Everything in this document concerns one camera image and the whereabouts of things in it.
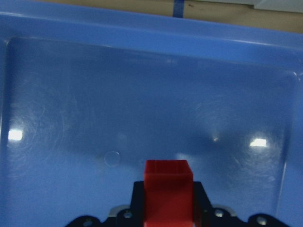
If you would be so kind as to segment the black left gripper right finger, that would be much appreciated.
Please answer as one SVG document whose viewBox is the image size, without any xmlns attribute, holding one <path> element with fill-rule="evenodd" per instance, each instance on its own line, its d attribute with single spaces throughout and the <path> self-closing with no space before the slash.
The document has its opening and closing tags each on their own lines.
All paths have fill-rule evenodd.
<svg viewBox="0 0 303 227">
<path fill-rule="evenodd" d="M 194 182 L 193 223 L 195 227 L 286 227 L 277 218 L 257 213 L 243 221 L 234 212 L 220 206 L 213 206 L 201 182 Z"/>
</svg>

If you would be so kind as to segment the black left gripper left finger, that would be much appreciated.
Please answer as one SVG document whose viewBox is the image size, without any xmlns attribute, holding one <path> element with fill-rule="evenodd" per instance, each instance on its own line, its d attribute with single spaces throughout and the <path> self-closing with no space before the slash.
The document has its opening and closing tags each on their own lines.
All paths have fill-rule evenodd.
<svg viewBox="0 0 303 227">
<path fill-rule="evenodd" d="M 144 184 L 134 182 L 131 203 L 127 208 L 120 208 L 113 216 L 100 221 L 94 216 L 79 216 L 68 227 L 143 227 L 144 226 Z"/>
</svg>

